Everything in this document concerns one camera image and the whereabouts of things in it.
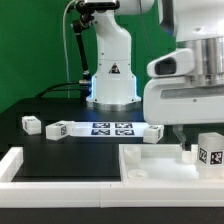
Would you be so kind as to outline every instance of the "robot logo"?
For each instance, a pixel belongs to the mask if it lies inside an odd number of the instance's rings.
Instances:
[[[110,74],[121,74],[116,63],[113,64],[109,73]]]

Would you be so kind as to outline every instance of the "cable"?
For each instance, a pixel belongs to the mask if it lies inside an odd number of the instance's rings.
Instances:
[[[41,93],[39,93],[36,98],[41,98],[43,95],[45,95],[46,93],[49,93],[49,92],[66,92],[68,91],[68,89],[52,89],[52,90],[46,90],[46,91],[43,91]],[[69,89],[69,91],[89,91],[89,88],[79,88],[79,89]]]
[[[45,89],[44,91],[42,91],[41,93],[37,94],[35,97],[36,98],[41,98],[46,92],[49,92],[51,90],[54,90],[55,88],[58,88],[58,87],[62,87],[62,86],[70,86],[70,85],[77,85],[79,84],[79,82],[66,82],[66,83],[60,83],[60,84],[56,84],[56,85],[53,85],[53,86],[50,86],[48,87],[47,89]]]
[[[69,7],[71,6],[71,4],[75,2],[77,2],[77,0],[72,0],[71,2],[69,2],[63,14],[63,43],[64,43],[67,82],[70,82],[70,71],[69,71],[69,60],[68,60],[68,50],[67,50],[66,31],[65,31],[65,20]]]
[[[152,59],[154,59],[154,56],[153,56],[153,53],[152,53],[152,48],[151,48],[149,38],[148,38],[148,35],[147,35],[147,32],[146,32],[145,20],[144,20],[144,17],[143,17],[143,10],[142,10],[142,1],[138,0],[138,2],[139,2],[141,22],[142,22],[142,28],[143,28],[143,33],[144,33],[144,36],[145,36],[146,44],[147,44],[150,56],[152,57]]]

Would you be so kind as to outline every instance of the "white platform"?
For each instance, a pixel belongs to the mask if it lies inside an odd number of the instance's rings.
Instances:
[[[178,145],[137,145],[142,149],[142,159],[134,165],[124,162],[126,146],[120,145],[121,182],[12,183],[2,178],[0,207],[224,206],[224,180],[198,177],[196,146],[193,156],[184,155],[183,161]],[[16,150],[14,156],[8,156]],[[1,160],[1,170],[11,170],[10,161],[22,164],[21,150],[12,148]],[[132,169],[145,170],[148,178],[128,178]]]

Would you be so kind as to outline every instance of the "black cable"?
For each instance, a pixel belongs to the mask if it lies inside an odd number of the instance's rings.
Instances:
[[[77,84],[79,84],[78,81],[56,84],[56,85],[50,86],[47,89],[45,89],[44,91],[38,93],[35,97],[36,98],[41,98],[45,93],[47,93],[47,92],[49,92],[49,91],[51,91],[51,90],[53,90],[55,88],[59,88],[59,87],[62,87],[62,86],[77,85]]]
[[[43,91],[41,93],[39,93],[36,98],[41,98],[43,95],[45,95],[46,93],[49,93],[49,92],[65,92],[65,91],[68,91],[68,89],[52,89],[52,90],[46,90],[46,91]],[[69,91],[80,91],[80,92],[89,92],[89,88],[79,88],[79,89],[69,89]]]
[[[148,47],[148,50],[149,50],[149,54],[150,54],[150,56],[152,57],[152,60],[153,60],[154,56],[153,56],[153,53],[152,53],[152,48],[151,48],[151,45],[150,45],[150,42],[149,42],[149,38],[148,38],[148,35],[147,35],[146,26],[145,26],[145,20],[144,20],[144,17],[143,17],[142,1],[138,0],[138,2],[139,2],[139,9],[140,9],[140,16],[141,16],[143,33],[144,33],[144,36],[145,36],[145,40],[146,40],[146,44],[147,44],[147,47]]]

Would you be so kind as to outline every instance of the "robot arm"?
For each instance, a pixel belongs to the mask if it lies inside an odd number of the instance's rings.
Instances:
[[[115,15],[140,13],[139,1],[142,1],[142,8],[146,11],[154,2],[154,0],[80,1],[84,12],[87,11],[87,14],[82,14],[82,10],[79,11],[81,26],[86,29],[91,21],[97,36],[98,69],[91,79],[92,93],[86,99],[89,107],[120,111],[135,108],[141,102],[141,98],[136,94],[136,77],[131,71],[131,36],[116,23],[114,18]]]

